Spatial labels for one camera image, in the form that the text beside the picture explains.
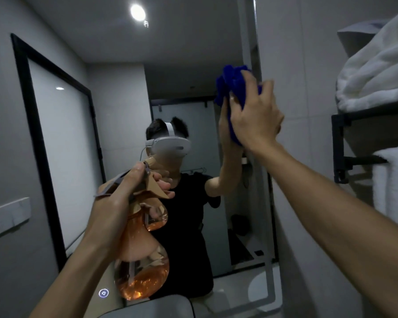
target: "light switch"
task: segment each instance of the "light switch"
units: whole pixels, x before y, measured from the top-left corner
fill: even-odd
[[[0,206],[0,234],[31,217],[29,197]]]

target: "ceiling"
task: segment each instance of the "ceiling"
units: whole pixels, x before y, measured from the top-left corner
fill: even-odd
[[[26,1],[86,63],[143,63],[151,99],[212,94],[223,66],[242,64],[236,0]]]

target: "dark hair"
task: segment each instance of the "dark hair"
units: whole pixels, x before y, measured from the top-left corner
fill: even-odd
[[[174,133],[177,136],[188,138],[189,131],[187,130],[187,125],[180,118],[173,117],[171,124],[174,128]],[[146,129],[146,140],[152,139],[153,136],[162,133],[163,136],[168,135],[167,125],[165,122],[158,118],[155,119],[149,127]]]

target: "white vr headset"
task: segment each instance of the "white vr headset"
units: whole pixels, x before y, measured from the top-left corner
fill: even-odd
[[[183,157],[190,152],[191,143],[187,138],[175,136],[174,128],[170,122],[165,125],[168,129],[168,135],[146,141],[146,148],[151,150],[151,154],[174,154]]]

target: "blue cloth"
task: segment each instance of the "blue cloth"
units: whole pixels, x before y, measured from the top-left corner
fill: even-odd
[[[223,74],[217,78],[216,85],[217,85],[217,97],[215,98],[215,103],[218,106],[223,105],[224,97],[227,100],[230,99],[230,91],[237,97],[239,100],[240,106],[245,106],[246,100],[246,84],[245,80],[243,79],[243,75],[241,70],[248,70],[247,66],[240,66],[234,68],[232,65],[227,65],[223,68]],[[258,93],[261,94],[262,86],[258,86]],[[238,145],[242,146],[239,140],[236,137],[236,134],[233,130],[233,125],[231,124],[230,120],[231,116],[231,109],[230,106],[227,108],[227,118],[228,118],[228,125],[230,130],[230,137],[231,139]]]

